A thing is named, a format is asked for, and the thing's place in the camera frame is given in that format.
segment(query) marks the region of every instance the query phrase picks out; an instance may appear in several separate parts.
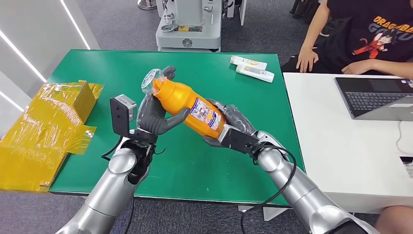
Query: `dragon ball t-shirt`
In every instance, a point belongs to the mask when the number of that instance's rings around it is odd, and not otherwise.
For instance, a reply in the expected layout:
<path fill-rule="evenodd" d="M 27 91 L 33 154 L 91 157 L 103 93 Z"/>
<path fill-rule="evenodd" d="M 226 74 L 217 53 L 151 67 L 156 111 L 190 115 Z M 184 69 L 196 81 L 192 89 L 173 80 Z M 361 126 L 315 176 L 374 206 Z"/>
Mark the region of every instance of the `dragon ball t-shirt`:
<path fill-rule="evenodd" d="M 340 73 L 348 64 L 413 58 L 413 8 L 410 0 L 328 0 L 333 18 L 348 23 L 320 43 L 320 61 Z"/>

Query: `cartoon print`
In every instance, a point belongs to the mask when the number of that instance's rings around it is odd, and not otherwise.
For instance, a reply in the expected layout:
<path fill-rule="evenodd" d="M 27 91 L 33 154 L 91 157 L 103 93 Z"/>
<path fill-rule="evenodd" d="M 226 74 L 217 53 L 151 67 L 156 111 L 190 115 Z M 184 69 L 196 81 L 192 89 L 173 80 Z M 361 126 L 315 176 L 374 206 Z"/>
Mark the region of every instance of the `cartoon print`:
<path fill-rule="evenodd" d="M 384 33 L 379 33 L 374 37 L 373 41 L 369 44 L 366 38 L 360 39 L 360 41 L 364 41 L 366 45 L 353 51 L 353 55 L 359 55 L 364 52 L 369 52 L 369 58 L 375 59 L 379 51 L 386 52 L 388 50 L 384 47 L 385 44 L 394 42 L 396 36 L 396 33 L 394 32 L 396 32 L 396 30 L 389 30 Z"/>

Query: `green table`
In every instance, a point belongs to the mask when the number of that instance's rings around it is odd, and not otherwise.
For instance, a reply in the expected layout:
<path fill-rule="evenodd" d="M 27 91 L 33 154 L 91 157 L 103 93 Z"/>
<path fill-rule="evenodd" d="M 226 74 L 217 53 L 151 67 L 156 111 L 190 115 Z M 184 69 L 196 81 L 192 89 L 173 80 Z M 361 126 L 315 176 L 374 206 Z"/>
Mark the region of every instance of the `green table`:
<path fill-rule="evenodd" d="M 280 71 L 277 55 L 236 54 L 268 63 L 275 73 L 267 83 L 235 72 L 230 53 L 178 53 L 147 51 L 71 50 L 57 66 L 48 82 L 78 79 L 102 83 L 105 87 L 86 124 L 96 133 L 84 155 L 70 155 L 60 169 L 50 191 L 88 193 L 107 167 L 100 155 L 119 138 L 113 133 L 109 99 L 125 94 L 140 103 L 143 77 L 152 68 L 176 67 L 176 82 L 185 83 L 205 98 L 235 104 L 258 130 L 274 135 L 297 158 L 302 169 L 297 134 Z M 235 202 L 262 202 L 277 189 L 270 177 L 252 164 L 248 155 L 210 147 L 186 125 L 181 124 L 159 137 L 148 177 L 135 192 L 139 197 Z M 287 205 L 283 197 L 274 205 Z"/>

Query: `gray robotic hand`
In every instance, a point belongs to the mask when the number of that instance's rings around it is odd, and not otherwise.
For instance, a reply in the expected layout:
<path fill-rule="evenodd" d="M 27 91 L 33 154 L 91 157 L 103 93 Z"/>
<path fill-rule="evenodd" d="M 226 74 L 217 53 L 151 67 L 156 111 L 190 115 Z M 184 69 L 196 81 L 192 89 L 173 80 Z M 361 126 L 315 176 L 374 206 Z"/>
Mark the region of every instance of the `gray robotic hand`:
<path fill-rule="evenodd" d="M 175 70 L 175 67 L 167 66 L 163 70 L 163 75 L 172 80 L 175 77 Z M 169 118 L 165 118 L 165 113 L 161 102 L 152 94 L 146 94 L 139 105 L 136 127 L 156 136 L 161 135 L 182 123 L 189 114 L 189 108 L 182 108 Z"/>
<path fill-rule="evenodd" d="M 234 105 L 225 105 L 222 102 L 208 99 L 212 105 L 220 110 L 225 118 L 226 123 L 224 129 L 219 134 L 218 138 L 204 136 L 203 140 L 210 146 L 228 147 L 240 152 L 243 152 L 242 141 L 245 143 L 257 143 L 257 130 L 252 126 L 251 122 L 237 109 Z"/>

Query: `white wall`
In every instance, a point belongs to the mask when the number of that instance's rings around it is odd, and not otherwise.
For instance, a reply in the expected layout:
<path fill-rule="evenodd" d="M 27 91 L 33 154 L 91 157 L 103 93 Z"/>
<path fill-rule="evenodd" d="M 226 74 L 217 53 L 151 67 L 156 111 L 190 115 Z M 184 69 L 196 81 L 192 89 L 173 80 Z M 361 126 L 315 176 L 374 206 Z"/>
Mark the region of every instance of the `white wall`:
<path fill-rule="evenodd" d="M 9 97 L 16 105 L 24 109 L 30 103 L 30 97 L 17 85 L 0 72 L 0 91 Z M 21 114 L 21 110 L 0 95 L 0 138 L 13 125 Z"/>
<path fill-rule="evenodd" d="M 75 0 L 64 0 L 91 49 L 99 49 Z M 0 0 L 0 31 L 47 79 L 70 49 L 87 49 L 61 0 Z M 0 37 L 0 91 L 10 93 L 22 108 L 43 81 Z M 0 97 L 0 137 L 20 111 Z"/>

